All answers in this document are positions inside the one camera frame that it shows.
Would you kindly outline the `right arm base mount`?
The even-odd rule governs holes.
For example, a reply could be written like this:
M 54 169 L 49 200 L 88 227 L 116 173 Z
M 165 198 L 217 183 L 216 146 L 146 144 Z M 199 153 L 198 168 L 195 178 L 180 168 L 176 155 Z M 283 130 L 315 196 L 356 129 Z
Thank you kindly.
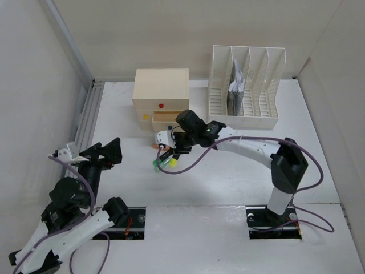
M 286 208 L 281 216 L 269 211 L 265 205 L 246 207 L 250 240 L 301 240 L 301 230 L 296 220 L 297 213 L 293 207 Z

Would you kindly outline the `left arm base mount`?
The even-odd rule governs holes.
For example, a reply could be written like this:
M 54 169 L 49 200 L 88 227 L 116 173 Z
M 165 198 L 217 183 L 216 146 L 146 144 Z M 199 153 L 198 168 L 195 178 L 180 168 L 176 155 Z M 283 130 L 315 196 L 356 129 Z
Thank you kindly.
M 130 207 L 129 211 L 129 217 L 123 224 L 115 225 L 103 231 L 110 240 L 144 240 L 146 208 Z

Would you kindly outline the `drawer with blue knob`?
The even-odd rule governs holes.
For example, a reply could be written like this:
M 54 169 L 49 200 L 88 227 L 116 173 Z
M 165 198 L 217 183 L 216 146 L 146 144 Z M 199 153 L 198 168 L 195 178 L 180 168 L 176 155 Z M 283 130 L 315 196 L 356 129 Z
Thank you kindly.
M 184 130 L 176 122 L 181 111 L 155 111 L 152 117 L 152 128 L 154 132 L 171 131 L 183 132 Z

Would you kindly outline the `cream top drawer red knob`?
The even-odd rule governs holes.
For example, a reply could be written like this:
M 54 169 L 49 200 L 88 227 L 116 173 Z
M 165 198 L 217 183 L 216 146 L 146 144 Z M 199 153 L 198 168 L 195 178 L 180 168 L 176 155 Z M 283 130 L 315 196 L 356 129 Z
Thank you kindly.
M 189 99 L 133 99 L 137 110 L 180 111 L 189 108 Z

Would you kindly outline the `grey black booklet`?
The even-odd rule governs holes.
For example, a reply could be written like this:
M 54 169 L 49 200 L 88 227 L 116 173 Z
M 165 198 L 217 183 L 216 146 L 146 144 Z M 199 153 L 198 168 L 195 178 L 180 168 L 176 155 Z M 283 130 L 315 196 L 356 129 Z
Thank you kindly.
M 239 116 L 245 91 L 245 78 L 239 63 L 233 60 L 227 94 L 227 112 L 230 116 Z

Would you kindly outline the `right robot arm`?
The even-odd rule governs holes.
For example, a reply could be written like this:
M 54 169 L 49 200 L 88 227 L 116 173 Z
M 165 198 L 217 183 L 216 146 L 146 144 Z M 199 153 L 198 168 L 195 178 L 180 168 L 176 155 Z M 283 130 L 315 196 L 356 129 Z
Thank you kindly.
M 272 225 L 285 218 L 286 208 L 308 168 L 307 160 L 294 140 L 286 138 L 270 144 L 265 140 L 248 138 L 224 123 L 212 121 L 206 124 L 192 110 L 178 114 L 176 122 L 183 132 L 168 136 L 168 145 L 176 152 L 189 152 L 195 145 L 212 147 L 244 156 L 269 168 L 274 188 L 264 210 L 264 218 Z

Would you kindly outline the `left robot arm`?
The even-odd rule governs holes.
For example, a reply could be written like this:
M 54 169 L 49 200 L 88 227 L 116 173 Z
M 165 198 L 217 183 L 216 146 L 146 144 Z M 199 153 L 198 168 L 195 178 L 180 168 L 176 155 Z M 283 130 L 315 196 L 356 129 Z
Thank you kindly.
M 122 226 L 130 210 L 120 197 L 96 209 L 101 172 L 122 162 L 121 140 L 96 143 L 82 152 L 69 142 L 48 156 L 73 176 L 63 177 L 49 193 L 50 203 L 27 244 L 9 254 L 14 273 L 55 273 L 64 259 L 113 226 Z

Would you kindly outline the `drawer with yellow knob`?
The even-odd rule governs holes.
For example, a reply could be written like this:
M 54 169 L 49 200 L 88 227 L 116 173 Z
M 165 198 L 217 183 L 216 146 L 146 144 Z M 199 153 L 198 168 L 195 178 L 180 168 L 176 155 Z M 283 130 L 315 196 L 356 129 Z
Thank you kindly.
M 151 122 L 154 111 L 151 110 L 137 110 L 137 118 L 140 122 Z

